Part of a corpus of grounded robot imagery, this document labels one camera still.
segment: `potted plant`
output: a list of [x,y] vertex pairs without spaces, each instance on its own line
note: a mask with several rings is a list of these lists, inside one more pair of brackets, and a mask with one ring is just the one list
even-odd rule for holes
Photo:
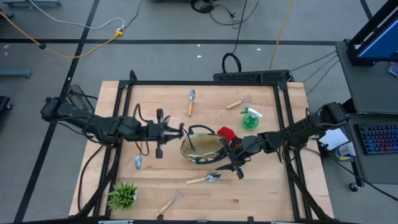
[[131,209],[137,200],[137,187],[133,183],[120,183],[114,187],[109,194],[111,199],[108,202],[109,209],[125,211]]

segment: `computer monitor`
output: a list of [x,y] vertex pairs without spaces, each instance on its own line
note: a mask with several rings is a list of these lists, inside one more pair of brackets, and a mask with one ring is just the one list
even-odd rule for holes
[[398,62],[398,11],[394,12],[397,7],[398,0],[388,0],[350,40],[347,53],[352,65]]

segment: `red object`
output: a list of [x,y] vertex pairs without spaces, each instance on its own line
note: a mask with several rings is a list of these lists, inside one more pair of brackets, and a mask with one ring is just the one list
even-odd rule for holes
[[219,136],[224,136],[228,141],[228,144],[232,141],[232,139],[236,138],[234,131],[227,127],[222,127],[220,130],[217,131]]

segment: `blue keyboard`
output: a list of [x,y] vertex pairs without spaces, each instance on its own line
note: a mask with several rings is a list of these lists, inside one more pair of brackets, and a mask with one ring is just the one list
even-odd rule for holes
[[398,124],[356,124],[365,154],[398,153]]

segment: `white paper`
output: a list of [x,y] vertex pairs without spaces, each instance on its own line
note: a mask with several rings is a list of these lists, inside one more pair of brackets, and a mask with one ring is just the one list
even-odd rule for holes
[[327,147],[328,150],[333,150],[347,143],[348,138],[341,131],[341,129],[338,128],[334,130],[327,130],[325,136],[320,138],[319,141],[324,145],[328,145]]

